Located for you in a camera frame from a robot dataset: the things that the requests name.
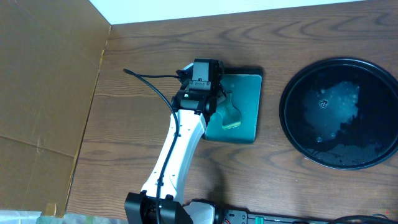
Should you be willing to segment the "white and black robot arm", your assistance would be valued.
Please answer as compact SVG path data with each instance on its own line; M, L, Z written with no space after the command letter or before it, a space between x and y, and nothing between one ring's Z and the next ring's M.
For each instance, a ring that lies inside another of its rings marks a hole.
M230 95L179 90L168 103L170 126L156 165L137 193L128 193L124 209L129 223L213 223L216 208L205 202L183 205L186 178L210 117Z

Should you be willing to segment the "yellow green scrubbing sponge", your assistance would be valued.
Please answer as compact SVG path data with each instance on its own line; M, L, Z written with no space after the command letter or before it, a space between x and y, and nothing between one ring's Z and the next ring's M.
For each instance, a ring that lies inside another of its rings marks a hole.
M236 128L241 125L241 113L233 106L231 93L228 93L227 97L218 103L216 112L221 116L223 129Z

